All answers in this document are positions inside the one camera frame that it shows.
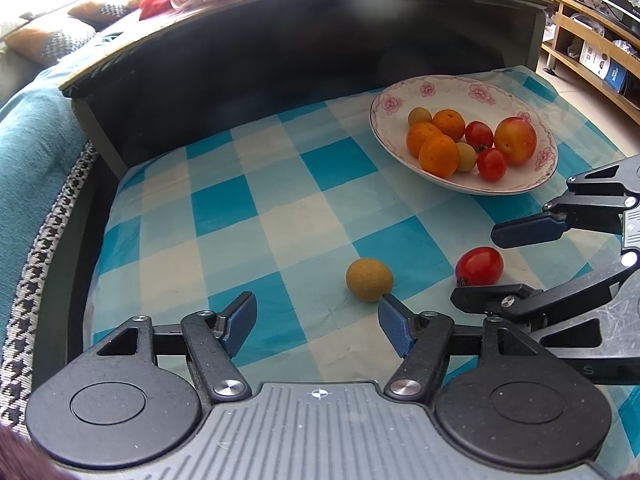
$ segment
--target orange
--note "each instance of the orange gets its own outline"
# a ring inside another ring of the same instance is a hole
[[[449,178],[458,168],[460,151],[451,137],[434,136],[422,146],[418,162],[424,171],[440,178]]]
[[[442,132],[431,123],[415,123],[406,134],[406,146],[413,156],[420,154],[420,148],[427,139],[434,135],[442,135]]]
[[[465,134],[465,120],[455,110],[440,110],[433,116],[431,123],[437,126],[440,131],[458,142]]]

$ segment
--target plate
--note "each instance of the plate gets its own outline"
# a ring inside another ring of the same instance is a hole
[[[501,120],[521,117],[536,131],[536,153],[522,166],[509,166],[498,182],[483,180],[478,168],[469,173],[456,172],[449,179],[434,176],[420,167],[405,144],[407,117],[418,106],[432,114],[452,108],[460,112],[467,124],[482,121],[493,131]],[[542,186],[558,166],[556,140],[537,112],[505,90],[475,79],[428,75],[401,81],[373,100],[370,121],[378,142],[399,162],[427,180],[462,193],[498,196],[526,193]]]

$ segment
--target green fruit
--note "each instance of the green fruit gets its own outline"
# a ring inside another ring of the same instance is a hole
[[[415,123],[430,123],[431,122],[431,113],[427,110],[427,108],[417,107],[411,110],[409,113],[409,118],[407,119],[409,122],[409,126],[413,126]]]
[[[460,152],[460,162],[458,163],[458,171],[471,171],[476,166],[478,154],[466,142],[458,142],[456,144]]]

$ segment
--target pink floral pattern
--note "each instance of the pink floral pattern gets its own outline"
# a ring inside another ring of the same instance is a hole
[[[550,147],[540,150],[536,156],[536,171],[542,170],[550,160],[556,160],[556,153]]]
[[[531,116],[528,112],[518,112],[518,117],[527,121],[527,123],[531,122]]]
[[[380,106],[382,106],[387,115],[393,115],[402,106],[402,99],[389,94],[383,94],[380,98]]]
[[[473,83],[469,87],[469,97],[475,99],[476,101],[480,101],[481,103],[486,103],[488,105],[495,105],[495,99],[489,92],[487,86]]]
[[[431,97],[432,95],[436,95],[436,87],[433,85],[433,83],[425,81],[424,83],[422,83],[422,85],[420,85],[420,95],[422,97]]]

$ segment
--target floor tile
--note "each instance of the floor tile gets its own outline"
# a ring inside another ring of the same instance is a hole
[[[626,156],[640,153],[640,126],[595,88],[585,92],[562,92],[560,95],[595,124]]]
[[[546,73],[543,68],[546,66],[546,52],[541,53],[538,59],[536,74],[549,81],[558,92],[571,92],[577,90],[588,90],[593,88],[590,83],[582,79],[573,70],[565,67],[562,63],[556,63],[556,75]]]

